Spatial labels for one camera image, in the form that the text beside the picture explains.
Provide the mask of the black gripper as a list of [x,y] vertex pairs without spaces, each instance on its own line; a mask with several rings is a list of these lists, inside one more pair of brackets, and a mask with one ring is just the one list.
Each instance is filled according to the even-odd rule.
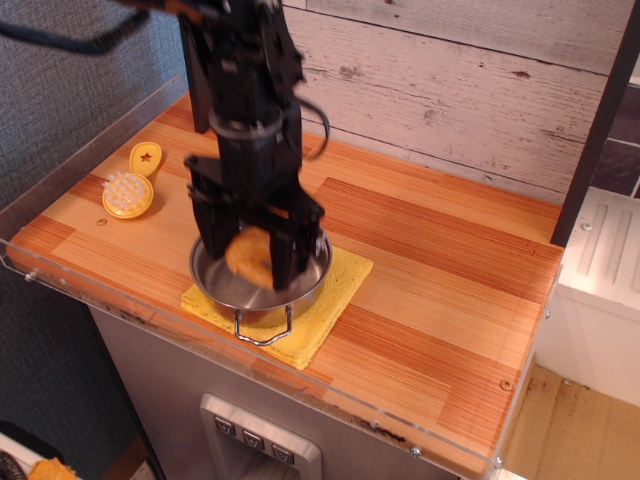
[[200,237],[221,258],[242,223],[270,231],[273,288],[282,291],[315,257],[324,210],[299,183],[302,120],[280,114],[244,123],[211,114],[219,156],[192,156],[190,196]]

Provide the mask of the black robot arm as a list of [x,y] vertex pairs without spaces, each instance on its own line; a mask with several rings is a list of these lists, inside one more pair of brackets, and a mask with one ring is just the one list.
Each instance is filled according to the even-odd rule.
[[209,255],[225,255],[244,226],[270,238],[271,281],[284,290],[307,267],[323,208],[300,185],[302,56],[279,1],[133,1],[179,19],[207,80],[216,158],[192,156],[190,196]]

